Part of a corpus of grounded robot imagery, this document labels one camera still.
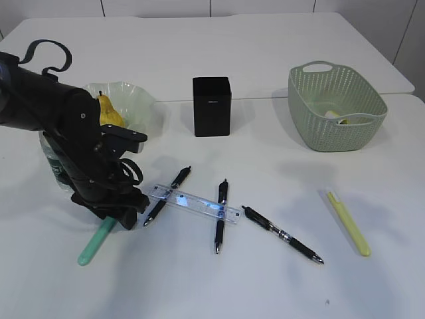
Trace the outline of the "blue left robot arm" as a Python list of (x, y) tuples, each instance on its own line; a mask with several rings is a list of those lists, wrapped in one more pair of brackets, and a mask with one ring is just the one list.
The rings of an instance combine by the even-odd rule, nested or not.
[(71, 200), (132, 229), (149, 199), (138, 187), (141, 170), (123, 154), (140, 152), (147, 136), (101, 125), (100, 103), (89, 92), (19, 65), (19, 57), (1, 53), (1, 125), (42, 131), (74, 191)]

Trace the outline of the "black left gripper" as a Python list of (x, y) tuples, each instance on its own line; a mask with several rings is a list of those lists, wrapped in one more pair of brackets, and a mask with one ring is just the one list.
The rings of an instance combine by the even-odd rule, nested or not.
[(93, 212), (100, 219), (112, 217), (127, 230), (132, 230), (137, 215), (149, 205), (147, 195), (138, 185), (143, 176), (134, 177), (128, 173), (112, 174), (107, 184), (94, 181), (85, 175), (72, 176), (72, 202)]

